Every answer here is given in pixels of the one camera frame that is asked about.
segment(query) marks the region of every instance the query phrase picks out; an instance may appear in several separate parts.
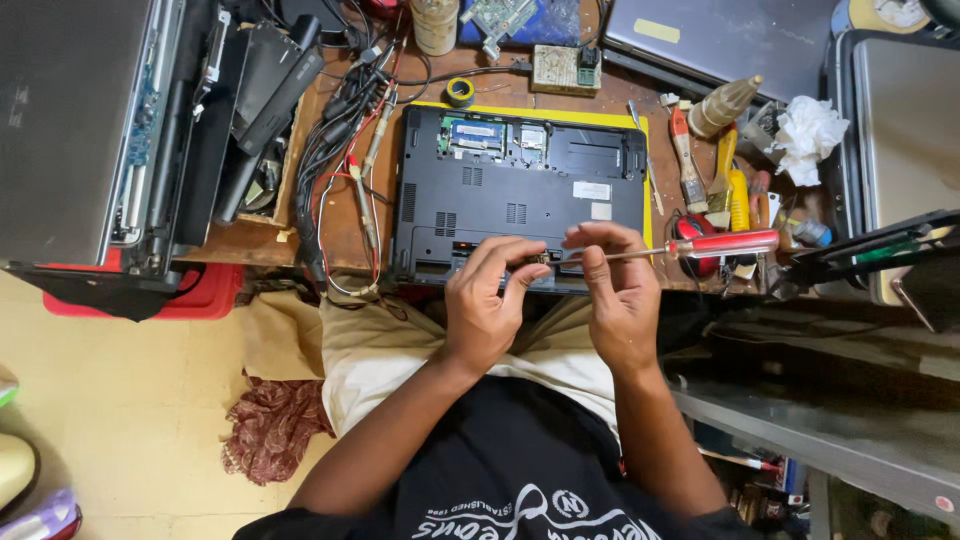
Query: screwdriver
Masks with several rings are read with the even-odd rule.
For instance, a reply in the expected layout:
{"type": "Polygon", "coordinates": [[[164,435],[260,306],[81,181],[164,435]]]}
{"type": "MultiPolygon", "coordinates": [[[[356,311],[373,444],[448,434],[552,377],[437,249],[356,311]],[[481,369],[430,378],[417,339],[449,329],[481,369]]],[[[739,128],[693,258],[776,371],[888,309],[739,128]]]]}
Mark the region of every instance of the screwdriver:
{"type": "MultiPolygon", "coordinates": [[[[697,236],[690,239],[670,240],[662,248],[630,253],[607,255],[607,260],[619,258],[642,258],[661,253],[674,258],[710,258],[733,257],[748,253],[770,253],[780,245],[780,234],[774,229],[760,229],[757,231],[741,231],[738,233],[720,233],[707,236],[697,236]]],[[[575,264],[583,262],[579,258],[566,260],[551,260],[547,265],[575,264]]]]}

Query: red screwdriver handle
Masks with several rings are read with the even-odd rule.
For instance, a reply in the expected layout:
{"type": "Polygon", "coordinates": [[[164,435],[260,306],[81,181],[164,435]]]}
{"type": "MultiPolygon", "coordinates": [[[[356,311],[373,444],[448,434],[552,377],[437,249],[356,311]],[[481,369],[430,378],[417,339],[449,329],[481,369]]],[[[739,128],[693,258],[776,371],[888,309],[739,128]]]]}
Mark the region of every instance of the red screwdriver handle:
{"type": "Polygon", "coordinates": [[[709,258],[769,253],[780,245],[780,234],[773,229],[719,233],[689,240],[671,240],[666,251],[677,257],[709,258]]]}

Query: white tissue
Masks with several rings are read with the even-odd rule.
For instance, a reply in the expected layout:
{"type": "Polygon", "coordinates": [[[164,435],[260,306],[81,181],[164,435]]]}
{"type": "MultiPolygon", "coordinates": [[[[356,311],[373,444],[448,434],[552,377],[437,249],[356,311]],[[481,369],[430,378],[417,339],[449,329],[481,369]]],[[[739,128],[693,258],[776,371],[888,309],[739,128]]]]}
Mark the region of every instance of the white tissue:
{"type": "Polygon", "coordinates": [[[829,157],[833,147],[840,144],[850,120],[840,118],[833,110],[833,102],[817,101],[807,96],[793,98],[777,121],[780,130],[765,152],[783,149],[777,174],[784,170],[797,186],[820,185],[817,163],[829,157]]]}

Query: laptop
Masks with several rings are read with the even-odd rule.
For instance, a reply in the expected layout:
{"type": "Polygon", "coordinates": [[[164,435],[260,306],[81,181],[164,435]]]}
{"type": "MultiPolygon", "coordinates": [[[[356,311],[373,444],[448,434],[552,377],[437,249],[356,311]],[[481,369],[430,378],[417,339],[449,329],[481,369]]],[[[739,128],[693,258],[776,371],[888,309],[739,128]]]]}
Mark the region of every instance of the laptop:
{"type": "MultiPolygon", "coordinates": [[[[613,220],[642,230],[646,135],[470,110],[403,111],[392,271],[398,282],[443,285],[488,236],[547,244],[568,227],[613,220]]],[[[509,279],[509,272],[501,286],[509,279]]],[[[531,290],[587,294],[580,268],[554,268],[531,290]]]]}
{"type": "Polygon", "coordinates": [[[714,85],[762,75],[764,97],[819,98],[835,6],[836,0],[619,1],[604,43],[714,85]]]}
{"type": "Polygon", "coordinates": [[[183,3],[4,8],[0,260],[102,264],[144,237],[183,3]]]}

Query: patterned cloth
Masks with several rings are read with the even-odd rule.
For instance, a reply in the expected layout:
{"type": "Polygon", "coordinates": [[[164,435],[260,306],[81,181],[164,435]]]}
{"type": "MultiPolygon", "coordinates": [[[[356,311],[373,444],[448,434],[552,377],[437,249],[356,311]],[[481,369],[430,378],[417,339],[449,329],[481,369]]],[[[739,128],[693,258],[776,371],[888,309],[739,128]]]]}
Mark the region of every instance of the patterned cloth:
{"type": "Polygon", "coordinates": [[[247,377],[247,383],[251,390],[227,413],[233,435],[224,443],[224,469],[257,485],[286,481],[297,471],[311,436],[334,436],[321,397],[324,382],[247,377]]]}

